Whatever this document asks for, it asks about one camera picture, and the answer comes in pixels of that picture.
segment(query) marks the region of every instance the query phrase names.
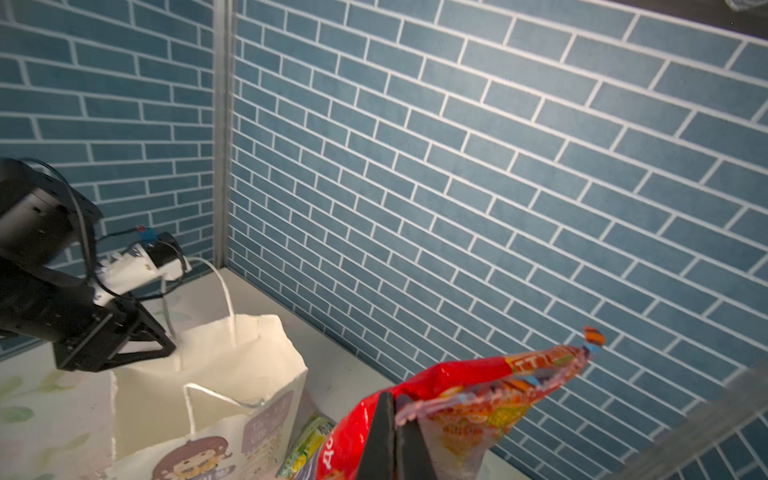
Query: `metal corner post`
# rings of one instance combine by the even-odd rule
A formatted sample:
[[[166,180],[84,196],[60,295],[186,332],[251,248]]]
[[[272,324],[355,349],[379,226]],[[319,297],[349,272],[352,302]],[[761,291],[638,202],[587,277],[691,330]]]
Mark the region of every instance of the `metal corner post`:
[[[229,250],[230,150],[232,145],[233,52],[237,0],[214,0],[214,265],[227,264]]]

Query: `white rope handle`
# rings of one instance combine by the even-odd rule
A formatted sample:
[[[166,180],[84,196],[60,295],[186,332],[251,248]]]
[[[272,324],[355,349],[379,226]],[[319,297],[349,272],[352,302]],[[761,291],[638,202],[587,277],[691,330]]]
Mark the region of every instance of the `white rope handle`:
[[[187,260],[197,260],[199,262],[205,263],[210,267],[211,270],[214,271],[216,276],[219,277],[219,281],[221,282],[221,287],[224,289],[224,298],[227,299],[227,308],[230,311],[230,341],[232,342],[232,347],[237,346],[237,331],[235,326],[235,309],[232,307],[232,297],[230,296],[230,289],[227,287],[227,283],[224,281],[224,277],[221,276],[221,273],[219,273],[219,270],[208,260],[205,260],[204,258],[200,257],[187,257]]]
[[[259,399],[259,401],[256,403],[238,402],[237,400],[231,397],[221,395],[218,392],[214,392],[213,390],[207,389],[204,386],[200,386],[196,383],[187,383],[184,385],[184,403],[187,405],[187,416],[189,417],[189,420],[190,420],[190,435],[197,434],[197,425],[195,424],[194,413],[192,411],[192,396],[190,395],[190,390],[192,389],[200,390],[201,392],[205,392],[208,395],[216,397],[219,400],[223,400],[227,403],[231,403],[232,405],[243,407],[245,409],[258,409],[263,407],[264,404],[266,403],[264,399]]]

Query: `brick wall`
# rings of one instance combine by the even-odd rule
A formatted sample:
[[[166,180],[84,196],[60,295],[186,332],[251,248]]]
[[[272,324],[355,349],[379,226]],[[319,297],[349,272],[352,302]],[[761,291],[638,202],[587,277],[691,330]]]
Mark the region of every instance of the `brick wall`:
[[[532,478],[616,472],[766,355],[766,42],[598,0],[239,10],[231,268],[395,381],[601,329],[496,449]]]
[[[209,257],[211,28],[195,0],[0,0],[0,155],[59,170],[101,208],[97,235],[151,225]],[[52,266],[81,275],[79,247]]]
[[[767,480],[767,465],[768,422],[763,413],[682,464],[667,480]]]

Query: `shopping bag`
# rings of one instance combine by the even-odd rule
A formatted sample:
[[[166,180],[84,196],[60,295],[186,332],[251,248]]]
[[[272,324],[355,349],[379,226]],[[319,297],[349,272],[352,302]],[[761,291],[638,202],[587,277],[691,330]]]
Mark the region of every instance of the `shopping bag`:
[[[182,332],[167,358],[111,372],[110,478],[274,477],[307,368],[277,316],[235,315],[224,288],[229,317]]]
[[[588,364],[605,338],[584,328],[581,348],[439,363],[362,401],[331,431],[296,480],[354,480],[366,448],[379,396],[399,407],[395,427],[419,422],[439,480],[474,480],[482,458],[538,401]]]

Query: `brick pattern wallpaper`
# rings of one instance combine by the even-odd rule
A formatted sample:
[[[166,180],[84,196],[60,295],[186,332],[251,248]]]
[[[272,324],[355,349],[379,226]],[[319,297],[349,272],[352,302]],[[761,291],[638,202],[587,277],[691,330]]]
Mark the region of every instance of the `brick pattern wallpaper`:
[[[768,480],[765,412],[712,444],[667,480]]]
[[[143,224],[209,257],[212,11],[195,0],[0,0],[0,155],[59,170],[104,214],[97,236]],[[52,266],[81,275],[79,246]],[[0,339],[0,358],[28,344]]]
[[[586,480],[768,349],[768,47],[614,3],[245,0],[230,267],[398,381],[607,348],[496,452]]]

